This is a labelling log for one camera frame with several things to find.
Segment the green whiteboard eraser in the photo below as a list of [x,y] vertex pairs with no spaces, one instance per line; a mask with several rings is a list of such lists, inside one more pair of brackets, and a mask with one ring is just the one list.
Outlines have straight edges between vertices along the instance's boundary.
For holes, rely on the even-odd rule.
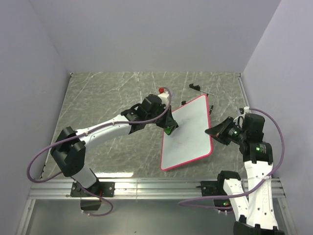
[[164,133],[169,136],[174,132],[176,128],[176,126],[166,127],[164,128]]

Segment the pink framed whiteboard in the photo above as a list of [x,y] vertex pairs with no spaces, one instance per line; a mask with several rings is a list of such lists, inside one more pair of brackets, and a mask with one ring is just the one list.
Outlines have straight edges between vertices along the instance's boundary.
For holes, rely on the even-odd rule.
[[160,169],[170,169],[208,157],[213,152],[209,104],[202,94],[172,112],[179,127],[171,135],[163,134]]

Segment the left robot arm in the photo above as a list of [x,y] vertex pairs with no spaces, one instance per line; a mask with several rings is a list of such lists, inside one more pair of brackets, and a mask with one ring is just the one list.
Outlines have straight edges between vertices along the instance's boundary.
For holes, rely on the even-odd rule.
[[59,134],[51,155],[65,177],[70,177],[93,197],[103,191],[93,171],[85,166],[85,155],[93,147],[120,136],[130,135],[155,124],[170,135],[178,128],[171,111],[171,95],[167,91],[150,94],[141,103],[121,112],[109,121],[85,129],[64,128]]

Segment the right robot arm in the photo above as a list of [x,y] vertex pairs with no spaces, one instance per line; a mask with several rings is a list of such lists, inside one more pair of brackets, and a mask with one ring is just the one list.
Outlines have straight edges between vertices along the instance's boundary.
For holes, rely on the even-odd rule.
[[245,114],[239,126],[228,117],[217,126],[205,131],[224,145],[235,143],[243,156],[247,174],[248,191],[244,192],[240,176],[234,171],[221,171],[217,177],[216,191],[229,196],[235,214],[235,235],[283,235],[279,229],[272,200],[271,176],[273,152],[263,141],[265,119],[257,114]]

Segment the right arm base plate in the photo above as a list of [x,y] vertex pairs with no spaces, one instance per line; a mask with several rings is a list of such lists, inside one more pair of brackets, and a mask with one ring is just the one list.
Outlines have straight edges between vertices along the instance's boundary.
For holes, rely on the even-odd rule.
[[200,181],[200,185],[196,186],[201,190],[202,197],[226,195],[217,181]]

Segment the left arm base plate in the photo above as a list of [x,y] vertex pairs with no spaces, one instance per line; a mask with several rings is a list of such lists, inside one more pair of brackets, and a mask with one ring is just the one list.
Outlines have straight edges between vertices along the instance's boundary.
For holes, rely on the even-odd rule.
[[[115,182],[96,182],[89,188],[86,188],[88,192],[102,197],[113,197],[115,190]],[[72,184],[70,197],[89,197],[90,195],[86,193],[80,186],[78,182]]]

